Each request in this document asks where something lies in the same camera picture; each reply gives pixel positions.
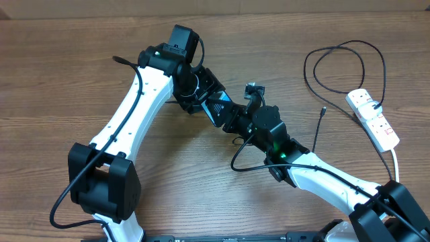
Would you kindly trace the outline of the blue Samsung Galaxy smartphone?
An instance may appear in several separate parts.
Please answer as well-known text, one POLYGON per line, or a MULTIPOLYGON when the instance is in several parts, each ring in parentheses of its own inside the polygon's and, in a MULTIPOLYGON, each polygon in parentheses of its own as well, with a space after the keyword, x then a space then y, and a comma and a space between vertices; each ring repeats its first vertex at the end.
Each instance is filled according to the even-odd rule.
POLYGON ((217 128, 226 122, 226 117, 230 113, 232 105, 233 102, 225 91, 213 93, 202 102, 203 110, 217 128))

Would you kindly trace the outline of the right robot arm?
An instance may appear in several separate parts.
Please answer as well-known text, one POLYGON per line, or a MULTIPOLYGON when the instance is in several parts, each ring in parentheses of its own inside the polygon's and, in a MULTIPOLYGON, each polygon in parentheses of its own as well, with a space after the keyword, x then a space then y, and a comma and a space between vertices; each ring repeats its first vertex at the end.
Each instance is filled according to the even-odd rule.
POLYGON ((404 185, 362 180, 325 163, 290 137, 277 106, 232 103, 218 117, 225 132, 265 153, 262 165, 231 165, 233 171, 266 169, 277 181, 317 195, 349 217, 356 241, 429 240, 429 219, 404 185))

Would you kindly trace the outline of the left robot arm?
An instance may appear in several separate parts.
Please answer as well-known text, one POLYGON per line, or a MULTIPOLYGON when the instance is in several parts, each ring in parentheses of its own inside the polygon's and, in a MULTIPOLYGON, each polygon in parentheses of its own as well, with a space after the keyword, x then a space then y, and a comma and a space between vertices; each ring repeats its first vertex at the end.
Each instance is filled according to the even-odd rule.
POLYGON ((176 25, 167 43, 149 46, 137 63, 115 56, 134 69, 133 84, 113 117, 88 145, 76 143, 68 154, 70 184, 64 191, 101 225, 104 241, 144 241, 135 209, 141 184, 135 168, 140 145, 155 116, 168 99, 193 114, 203 111, 218 124, 221 101, 230 98, 213 74, 191 65, 202 39, 176 25))

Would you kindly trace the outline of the white charger adapter plug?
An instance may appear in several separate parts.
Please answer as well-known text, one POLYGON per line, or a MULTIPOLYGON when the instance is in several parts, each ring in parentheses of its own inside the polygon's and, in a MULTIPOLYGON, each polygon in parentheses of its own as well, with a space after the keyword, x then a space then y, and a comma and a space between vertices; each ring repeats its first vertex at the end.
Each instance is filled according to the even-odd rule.
POLYGON ((370 101, 357 108, 357 117, 361 122, 368 122, 382 113, 382 105, 377 101, 370 101))

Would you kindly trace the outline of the white power strip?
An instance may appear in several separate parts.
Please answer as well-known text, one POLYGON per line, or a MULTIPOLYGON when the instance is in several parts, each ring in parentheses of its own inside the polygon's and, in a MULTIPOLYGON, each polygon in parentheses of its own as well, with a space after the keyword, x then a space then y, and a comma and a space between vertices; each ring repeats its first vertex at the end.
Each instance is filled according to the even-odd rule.
MULTIPOLYGON (((356 116, 357 108, 360 105, 370 101, 375 101, 366 89, 355 89, 350 91, 345 100, 356 116)), ((379 152, 391 151, 400 142, 399 137, 384 117, 383 113, 368 122, 361 122, 361 124, 364 126, 365 130, 368 131, 371 140, 375 142, 379 152)))

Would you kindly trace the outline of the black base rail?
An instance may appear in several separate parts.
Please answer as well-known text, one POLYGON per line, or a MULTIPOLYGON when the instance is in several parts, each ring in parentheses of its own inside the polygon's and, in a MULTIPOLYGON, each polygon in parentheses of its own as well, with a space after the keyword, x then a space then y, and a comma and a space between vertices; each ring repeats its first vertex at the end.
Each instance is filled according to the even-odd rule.
POLYGON ((231 236, 200 236, 174 237, 159 235, 143 237, 143 242, 315 242, 323 241, 319 232, 287 232, 285 235, 231 235, 231 236))

